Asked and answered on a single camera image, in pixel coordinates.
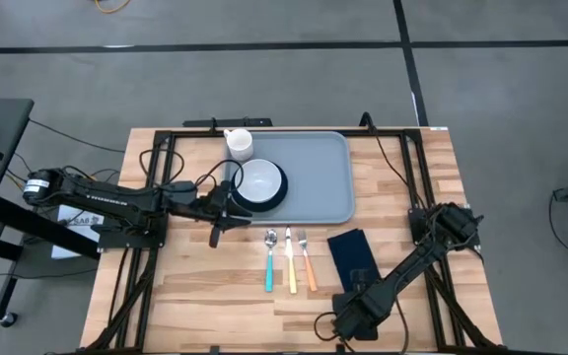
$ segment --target white cup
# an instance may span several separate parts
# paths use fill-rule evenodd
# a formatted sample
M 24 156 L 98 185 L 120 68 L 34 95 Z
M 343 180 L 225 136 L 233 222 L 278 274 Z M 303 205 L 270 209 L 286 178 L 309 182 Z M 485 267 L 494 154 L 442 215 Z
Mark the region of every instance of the white cup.
M 238 161 L 245 161 L 253 155 L 253 137 L 246 129 L 234 129 L 233 131 L 225 129 L 223 131 L 227 140 L 232 158 Z

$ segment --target gray tray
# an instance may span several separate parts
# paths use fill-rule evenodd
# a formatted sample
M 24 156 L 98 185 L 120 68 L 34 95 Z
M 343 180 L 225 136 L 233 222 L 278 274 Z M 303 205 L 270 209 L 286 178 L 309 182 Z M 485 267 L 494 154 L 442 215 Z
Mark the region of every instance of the gray tray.
M 352 217 L 354 182 L 345 137 L 335 132 L 251 134 L 251 158 L 277 164 L 288 178 L 284 201 L 270 211 L 253 212 L 253 224 L 338 224 Z M 229 179 L 238 168 L 227 167 Z

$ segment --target dark blue cloth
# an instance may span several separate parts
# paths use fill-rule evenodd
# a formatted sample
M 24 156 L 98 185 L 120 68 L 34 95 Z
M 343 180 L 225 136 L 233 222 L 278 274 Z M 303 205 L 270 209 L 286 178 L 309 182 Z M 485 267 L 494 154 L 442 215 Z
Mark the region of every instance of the dark blue cloth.
M 381 278 L 381 273 L 374 261 L 372 250 L 363 231 L 351 230 L 342 235 L 328 238 L 327 243 L 330 246 L 332 259 L 345 292 L 355 291 L 351 275 L 353 270 L 367 270 L 366 279 L 368 283 Z

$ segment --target teal-handled spoon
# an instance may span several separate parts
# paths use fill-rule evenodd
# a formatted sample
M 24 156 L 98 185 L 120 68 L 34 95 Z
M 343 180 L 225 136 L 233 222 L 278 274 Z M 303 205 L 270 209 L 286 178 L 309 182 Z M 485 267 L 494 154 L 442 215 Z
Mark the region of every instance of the teal-handled spoon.
M 264 235 L 264 243 L 268 247 L 268 260 L 266 261 L 266 282 L 264 289 L 266 292 L 273 292 L 273 247 L 277 243 L 277 233 L 270 229 Z

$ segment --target wooden table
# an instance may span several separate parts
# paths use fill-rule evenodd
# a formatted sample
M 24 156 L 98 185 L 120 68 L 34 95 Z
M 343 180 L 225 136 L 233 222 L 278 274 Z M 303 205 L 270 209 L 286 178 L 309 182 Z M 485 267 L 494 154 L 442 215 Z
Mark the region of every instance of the wooden table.
M 152 147 L 154 133 L 152 128 L 131 131 L 120 185 L 144 185 L 145 176 L 137 159 L 141 151 Z M 465 203 L 449 131 L 422 128 L 422 136 L 437 202 Z M 404 175 L 398 140 L 391 137 L 381 140 L 389 159 Z M 334 342 L 321 342 L 313 331 L 316 316 L 331 311 L 331 295 L 342 292 L 326 239 L 354 228 L 364 230 L 383 275 L 414 248 L 406 218 L 410 207 L 406 186 L 387 166 L 375 139 L 348 138 L 348 143 L 356 195 L 354 217 L 342 225 L 303 226 L 308 234 L 308 249 L 319 289 L 311 292 L 308 288 L 302 251 L 295 245 L 299 290 L 297 295 L 289 293 L 284 243 L 280 243 L 274 251 L 274 291 L 264 292 L 265 226 L 229 231 L 222 235 L 218 248 L 210 248 L 207 244 L 210 225 L 172 217 L 167 244 L 161 249 L 157 263 L 145 352 L 205 352 L 211 345 L 220 345 L 222 351 L 237 352 L 334 351 Z M 195 180 L 223 159 L 225 143 L 223 138 L 180 138 L 177 151 L 185 158 L 180 179 Z M 414 170 L 418 172 L 415 154 L 411 157 Z M 163 164 L 159 166 L 158 176 Z M 211 186 L 204 184 L 201 190 L 207 191 Z M 278 235 L 284 235 L 282 226 L 274 228 Z M 83 346 L 95 340 L 107 324 L 121 255 L 122 250 L 111 250 L 102 256 L 82 335 Z M 140 270 L 145 259 L 142 257 Z M 451 252 L 449 261 L 459 303 L 488 338 L 500 343 L 480 260 L 462 251 Z M 122 275 L 118 306 L 127 268 L 124 267 Z M 409 350 L 435 350 L 424 277 L 416 279 L 399 298 L 409 325 Z M 442 301 L 440 304 L 447 342 L 452 343 L 448 310 Z M 138 313 L 136 305 L 129 323 L 127 345 L 133 343 Z M 330 331 L 329 318 L 324 318 L 319 323 L 319 332 L 330 334 Z M 404 330 L 396 307 L 379 326 L 379 333 L 378 341 L 352 341 L 351 345 L 357 351 L 399 350 Z

